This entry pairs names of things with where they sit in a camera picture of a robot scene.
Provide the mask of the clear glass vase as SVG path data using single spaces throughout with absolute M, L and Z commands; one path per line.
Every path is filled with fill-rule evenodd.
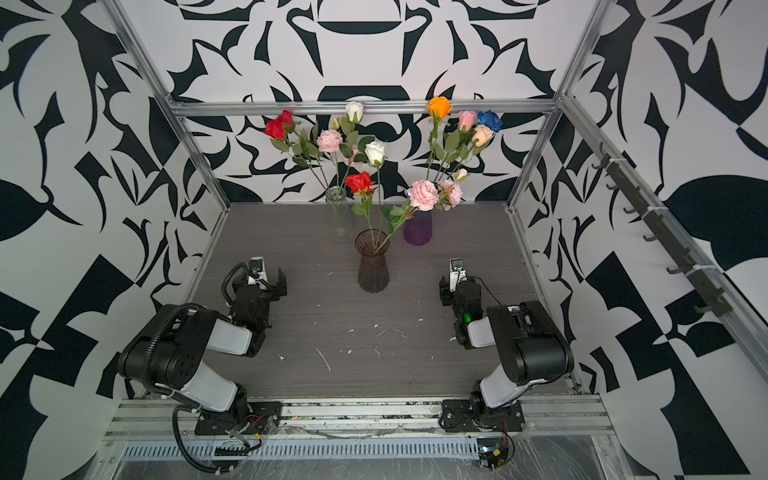
M 346 190 L 332 186 L 326 190 L 325 202 L 329 208 L 329 228 L 333 238 L 343 240 L 353 233 L 351 210 Z

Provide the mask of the red rose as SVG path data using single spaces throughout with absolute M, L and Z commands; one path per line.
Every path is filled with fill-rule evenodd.
M 345 184 L 353 196 L 359 201 L 358 204 L 353 206 L 352 210 L 355 215 L 362 216 L 366 219 L 369 230 L 368 238 L 371 241 L 372 252 L 376 253 L 378 251 L 379 241 L 372 223 L 374 183 L 371 175 L 368 172 L 350 175 L 345 179 Z

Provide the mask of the small white rose stem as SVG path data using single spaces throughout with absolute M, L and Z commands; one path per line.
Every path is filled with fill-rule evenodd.
M 362 198 L 364 218 L 366 219 L 370 231 L 372 255 L 379 253 L 381 244 L 383 243 L 380 233 L 380 228 L 382 226 L 381 221 L 378 221 L 377 227 L 374 227 L 372 214 L 374 201 L 377 201 L 377 205 L 380 206 L 383 200 L 381 167 L 386 161 L 385 149 L 386 144 L 380 140 L 374 140 L 365 146 L 365 154 L 368 158 L 368 164 L 375 170 L 375 180 L 372 183 L 373 187 L 369 188 L 369 192 Z

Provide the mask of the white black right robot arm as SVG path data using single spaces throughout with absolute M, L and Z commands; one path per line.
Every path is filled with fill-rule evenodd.
M 522 431 L 521 397 L 573 371 L 574 357 L 564 335 L 537 300 L 484 308 L 479 279 L 462 272 L 443 277 L 439 295 L 455 314 L 457 342 L 467 350 L 494 348 L 499 358 L 466 400 L 441 403 L 440 427 L 447 432 Z

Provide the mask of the pink peony flower stem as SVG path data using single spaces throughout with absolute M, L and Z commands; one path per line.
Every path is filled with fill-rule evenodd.
M 331 186 L 342 187 L 345 179 L 360 153 L 357 124 L 347 117 L 332 121 L 329 129 L 323 130 L 316 139 L 316 146 L 322 157 L 329 160 L 335 169 L 335 179 Z

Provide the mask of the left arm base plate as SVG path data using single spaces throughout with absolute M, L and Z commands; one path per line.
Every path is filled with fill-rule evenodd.
M 197 436 L 225 435 L 230 431 L 241 434 L 264 434 L 280 425 L 283 403 L 280 401 L 249 402 L 237 413 L 235 406 L 226 412 L 203 410 L 194 433 Z

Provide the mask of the small pink carnation stem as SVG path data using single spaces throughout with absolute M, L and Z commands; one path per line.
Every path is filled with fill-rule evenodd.
M 387 210 L 389 240 L 403 229 L 403 239 L 410 245 L 423 246 L 433 236 L 433 211 L 449 211 L 456 208 L 463 199 L 461 183 L 468 177 L 461 168 L 447 179 L 433 182 L 419 180 L 406 190 L 406 203 L 401 207 Z

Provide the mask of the peach rose stem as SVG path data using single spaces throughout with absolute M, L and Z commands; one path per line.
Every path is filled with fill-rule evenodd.
M 459 170 L 487 148 L 494 136 L 495 132 L 483 124 L 476 124 L 472 128 L 457 127 L 446 134 L 443 143 L 446 157 L 435 184 L 449 178 L 455 179 Z

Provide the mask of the red rose stem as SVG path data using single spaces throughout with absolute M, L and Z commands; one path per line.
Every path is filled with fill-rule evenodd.
M 326 160 L 316 143 L 316 135 L 298 128 L 299 120 L 293 113 L 283 110 L 275 119 L 269 120 L 264 133 L 278 151 L 286 153 L 291 161 L 301 169 L 308 169 L 324 190 L 331 187 L 331 182 L 323 170 Z

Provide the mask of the orange rose stem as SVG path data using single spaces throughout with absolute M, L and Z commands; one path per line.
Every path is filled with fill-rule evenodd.
M 438 96 L 432 98 L 428 102 L 426 108 L 432 124 L 428 137 L 430 153 L 427 161 L 426 179 L 436 183 L 441 174 L 442 165 L 446 157 L 446 152 L 443 147 L 443 122 L 450 114 L 452 104 L 449 99 L 443 96 Z

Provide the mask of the smoky pink glass vase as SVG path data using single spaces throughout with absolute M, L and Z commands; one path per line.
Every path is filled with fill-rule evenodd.
M 358 284 L 368 293 L 380 293 L 389 284 L 386 261 L 389 245 L 387 235 L 378 229 L 364 230 L 355 239 L 355 248 L 360 255 Z

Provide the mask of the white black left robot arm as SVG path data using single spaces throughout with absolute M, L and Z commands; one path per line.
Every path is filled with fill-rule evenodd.
M 277 271 L 270 283 L 261 257 L 236 264 L 221 285 L 223 314 L 194 302 L 167 304 L 120 354 L 118 373 L 147 392 L 170 397 L 216 421 L 240 426 L 252 414 L 244 386 L 205 364 L 207 351 L 253 358 L 271 327 L 270 306 L 288 293 Z

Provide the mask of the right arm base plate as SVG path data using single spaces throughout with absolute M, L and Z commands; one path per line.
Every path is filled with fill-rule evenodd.
M 519 403 L 488 409 L 470 399 L 445 399 L 441 402 L 439 426 L 449 433 L 480 431 L 522 432 L 526 420 Z

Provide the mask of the purple blue glass vase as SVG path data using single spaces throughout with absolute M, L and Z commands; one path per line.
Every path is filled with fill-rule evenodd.
M 429 180 L 414 182 L 407 190 L 410 217 L 403 230 L 405 241 L 414 246 L 426 245 L 432 238 L 432 211 L 439 200 L 436 186 Z

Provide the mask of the blue rose stem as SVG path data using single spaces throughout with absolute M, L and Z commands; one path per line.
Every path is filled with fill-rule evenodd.
M 490 129 L 492 129 L 495 132 L 495 136 L 497 133 L 499 133 L 502 130 L 503 127 L 503 121 L 501 118 L 494 113 L 491 110 L 486 111 L 480 111 L 478 113 L 478 122 L 477 124 L 483 124 L 488 126 Z M 467 176 L 467 173 L 465 171 L 465 167 L 461 168 L 456 175 L 455 179 L 449 178 L 453 182 L 460 182 Z

